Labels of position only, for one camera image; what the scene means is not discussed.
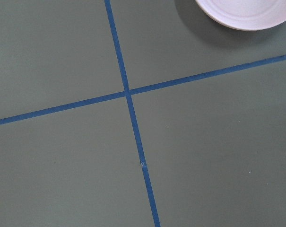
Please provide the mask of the pink plate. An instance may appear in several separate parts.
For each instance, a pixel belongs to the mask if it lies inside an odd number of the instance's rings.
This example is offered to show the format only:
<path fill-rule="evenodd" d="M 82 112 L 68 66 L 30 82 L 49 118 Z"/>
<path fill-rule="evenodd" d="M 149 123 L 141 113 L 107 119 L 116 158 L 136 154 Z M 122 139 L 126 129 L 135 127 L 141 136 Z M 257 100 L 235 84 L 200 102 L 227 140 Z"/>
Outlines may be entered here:
<path fill-rule="evenodd" d="M 259 31 L 286 21 L 286 0 L 197 0 L 214 21 L 236 30 Z"/>

